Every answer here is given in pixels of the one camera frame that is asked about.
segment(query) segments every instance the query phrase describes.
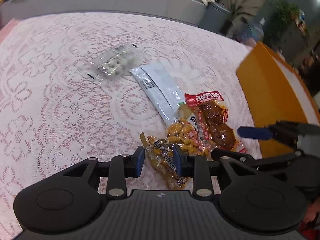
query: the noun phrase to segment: tablecloth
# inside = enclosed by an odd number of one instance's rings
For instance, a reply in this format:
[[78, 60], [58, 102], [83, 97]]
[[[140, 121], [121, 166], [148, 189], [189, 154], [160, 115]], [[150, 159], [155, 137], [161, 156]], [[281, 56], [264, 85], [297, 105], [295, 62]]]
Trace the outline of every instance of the tablecloth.
[[[242, 44], [197, 27], [130, 14], [23, 20], [0, 44], [1, 240], [21, 231], [12, 204], [23, 188], [90, 156], [109, 161], [132, 154], [143, 131], [164, 135], [164, 122], [132, 76], [101, 85], [84, 75], [84, 64], [121, 43], [136, 44], [148, 62], [161, 62], [185, 93], [219, 91], [233, 129], [253, 125], [235, 74], [248, 53]], [[256, 141], [244, 144], [261, 157]], [[106, 181], [101, 180], [100, 192]], [[126, 181], [129, 193], [166, 189], [147, 159], [141, 177]]]

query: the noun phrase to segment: green plant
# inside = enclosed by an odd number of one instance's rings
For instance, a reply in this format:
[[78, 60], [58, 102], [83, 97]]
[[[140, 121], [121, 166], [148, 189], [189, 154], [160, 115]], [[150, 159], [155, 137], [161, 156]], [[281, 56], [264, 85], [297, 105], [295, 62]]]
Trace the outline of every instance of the green plant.
[[276, 9], [268, 24], [263, 42], [268, 46], [277, 43], [290, 23], [300, 14], [296, 4], [281, 0], [276, 3]]
[[249, 8], [255, 8], [259, 9], [257, 6], [245, 6], [245, 3], [249, 0], [242, 0], [239, 4], [237, 3], [237, 0], [227, 0], [226, 5], [224, 5], [230, 12], [230, 21], [233, 21], [237, 16], [239, 15], [248, 15], [253, 16], [253, 14], [245, 12], [244, 10]]

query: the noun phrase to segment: clear plastic bag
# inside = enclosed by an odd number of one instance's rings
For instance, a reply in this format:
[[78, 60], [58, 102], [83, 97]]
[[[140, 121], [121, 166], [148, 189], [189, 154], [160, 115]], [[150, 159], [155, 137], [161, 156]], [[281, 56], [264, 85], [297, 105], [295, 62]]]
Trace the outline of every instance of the clear plastic bag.
[[129, 70], [143, 62], [142, 52], [134, 45], [121, 44], [108, 49], [90, 61], [86, 73], [100, 82], [128, 74]]

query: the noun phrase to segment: plant pot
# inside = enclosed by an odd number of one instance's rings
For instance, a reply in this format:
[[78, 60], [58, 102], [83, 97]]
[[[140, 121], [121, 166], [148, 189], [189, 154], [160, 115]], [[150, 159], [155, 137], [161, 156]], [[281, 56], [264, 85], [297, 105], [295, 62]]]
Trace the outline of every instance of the plant pot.
[[231, 28], [231, 26], [232, 26], [232, 21], [227, 20], [227, 21], [224, 23], [224, 25], [222, 26], [222, 28], [220, 29], [220, 33], [221, 33], [222, 35], [227, 35], [228, 30]]

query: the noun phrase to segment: table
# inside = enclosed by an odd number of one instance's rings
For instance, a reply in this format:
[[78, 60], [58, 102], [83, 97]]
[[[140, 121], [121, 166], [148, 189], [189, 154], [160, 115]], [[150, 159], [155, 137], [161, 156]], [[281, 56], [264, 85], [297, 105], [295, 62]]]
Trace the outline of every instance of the table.
[[[23, 20], [0, 44], [1, 240], [21, 231], [12, 204], [23, 188], [90, 156], [109, 161], [132, 154], [141, 132], [164, 135], [164, 122], [132, 76], [106, 86], [84, 77], [88, 60], [124, 42], [138, 45], [148, 62], [161, 62], [183, 92], [218, 90], [232, 128], [253, 125], [235, 74], [248, 53], [242, 44], [139, 15], [88, 12]], [[261, 157], [257, 141], [244, 144]], [[129, 193], [166, 189], [147, 158], [141, 177], [126, 181]], [[105, 188], [102, 178], [99, 191]]]
[[87, 11], [129, 12], [198, 25], [205, 10], [199, 0], [12, 0], [0, 7], [0, 26], [12, 18]]

